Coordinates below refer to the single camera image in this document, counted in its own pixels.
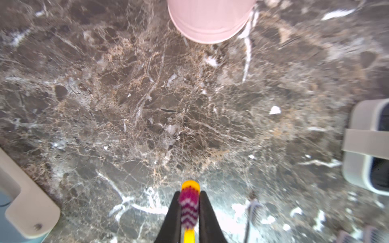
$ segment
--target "toothbrush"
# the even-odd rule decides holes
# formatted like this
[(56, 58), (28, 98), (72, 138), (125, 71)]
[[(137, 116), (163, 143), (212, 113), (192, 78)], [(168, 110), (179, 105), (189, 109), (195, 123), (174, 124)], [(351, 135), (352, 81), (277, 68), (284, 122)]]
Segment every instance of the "toothbrush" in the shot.
[(181, 193), (178, 199), (181, 205), (181, 226), (185, 229), (184, 243), (195, 243), (194, 227), (198, 218), (198, 202), (200, 195), (200, 185), (187, 180), (181, 186)]
[(357, 239), (354, 239), (346, 231), (340, 230), (338, 233), (338, 237), (333, 243), (362, 243), (362, 242)]
[(258, 221), (259, 213), (258, 208), (262, 207), (262, 205), (257, 201), (257, 199), (251, 200), (251, 203), (248, 208), (248, 217), (247, 224), (245, 229), (245, 235), (243, 239), (243, 243), (248, 243), (250, 238), (250, 228)]
[(389, 231), (379, 231), (373, 226), (366, 226), (363, 231), (364, 243), (388, 243)]

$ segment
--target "marble floor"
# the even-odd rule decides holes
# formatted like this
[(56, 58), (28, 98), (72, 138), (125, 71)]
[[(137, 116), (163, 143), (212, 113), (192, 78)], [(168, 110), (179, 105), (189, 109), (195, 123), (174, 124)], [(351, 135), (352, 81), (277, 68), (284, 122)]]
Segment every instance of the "marble floor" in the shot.
[(252, 242), (388, 228), (341, 143), (357, 102), (389, 97), (389, 2), (264, 0), (249, 21), (202, 45), (165, 0), (0, 1), (0, 146), (61, 208), (45, 243), (153, 242), (187, 179), (231, 243), (252, 193)]

